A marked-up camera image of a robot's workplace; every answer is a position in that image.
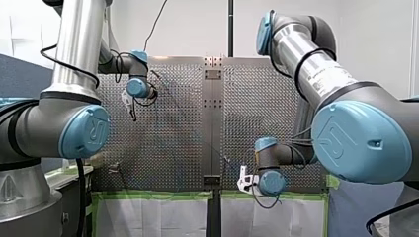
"pegboard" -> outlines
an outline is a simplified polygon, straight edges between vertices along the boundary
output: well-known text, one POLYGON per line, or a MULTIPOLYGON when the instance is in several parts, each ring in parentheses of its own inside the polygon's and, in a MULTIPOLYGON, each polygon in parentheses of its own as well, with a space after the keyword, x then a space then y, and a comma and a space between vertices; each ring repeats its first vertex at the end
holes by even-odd
MULTIPOLYGON (((221 175, 223 189, 235 190, 240 165, 253 169, 258 138, 285 141, 293 134, 297 92, 267 59, 223 58, 216 68, 219 80, 206 78, 209 62, 201 57, 151 58, 149 69, 160 75, 148 75, 159 97, 153 106, 136 106, 137 122, 121 100, 127 75, 119 84, 115 75, 101 75, 99 93, 111 116, 111 134, 100 154, 103 165, 95 171, 95 191, 200 191, 208 172, 221 175), (117 163, 121 171, 110 172, 117 163)), ((325 187, 320 165, 283 170, 289 191, 319 193, 325 187)))
POLYGON ((100 96, 111 133, 93 189, 194 191, 202 189, 202 58, 152 59, 148 80, 158 91, 150 107, 135 106, 132 121, 121 99, 127 75, 101 75, 100 96), (160 78, 151 73, 155 71, 160 78), (120 172, 111 167, 120 164, 120 172))
MULTIPOLYGON (((224 189, 237 189, 240 165, 246 164, 250 172, 254 169, 254 144, 258 138, 274 136, 282 142, 290 140, 298 93, 293 79, 281 76, 268 59, 226 58, 223 77, 221 182, 224 189)), ((320 164, 304 170, 293 166, 281 169, 289 191, 320 193, 326 186, 320 164)))

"blue cap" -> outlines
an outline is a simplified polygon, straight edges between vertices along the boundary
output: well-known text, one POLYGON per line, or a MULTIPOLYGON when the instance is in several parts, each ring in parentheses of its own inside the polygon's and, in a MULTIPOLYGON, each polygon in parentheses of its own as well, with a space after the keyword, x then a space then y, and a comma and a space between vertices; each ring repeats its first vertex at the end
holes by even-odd
POLYGON ((89 158, 104 145, 109 134, 109 115, 101 106, 86 106, 67 123, 59 139, 62 158, 89 158))
POLYGON ((262 137, 255 142, 255 151, 259 152, 276 144, 278 144, 277 138, 272 136, 262 137))
POLYGON ((314 151, 333 175, 352 182, 400 180, 412 163, 409 139, 385 112, 356 101, 321 109, 311 129, 314 151))
POLYGON ((270 170, 260 177, 258 187, 264 196, 274 197, 279 195, 286 185, 286 179, 280 172, 270 170))
POLYGON ((269 42, 271 41, 271 13, 262 18, 256 38, 256 50, 259 55, 269 55, 269 42))
POLYGON ((126 83, 126 91, 130 96, 136 98, 146 98, 148 96, 147 85, 138 78, 129 79, 126 83))
POLYGON ((146 52, 140 50, 132 50, 131 54, 138 58, 138 60, 144 62, 145 64, 148 63, 148 55, 146 52))

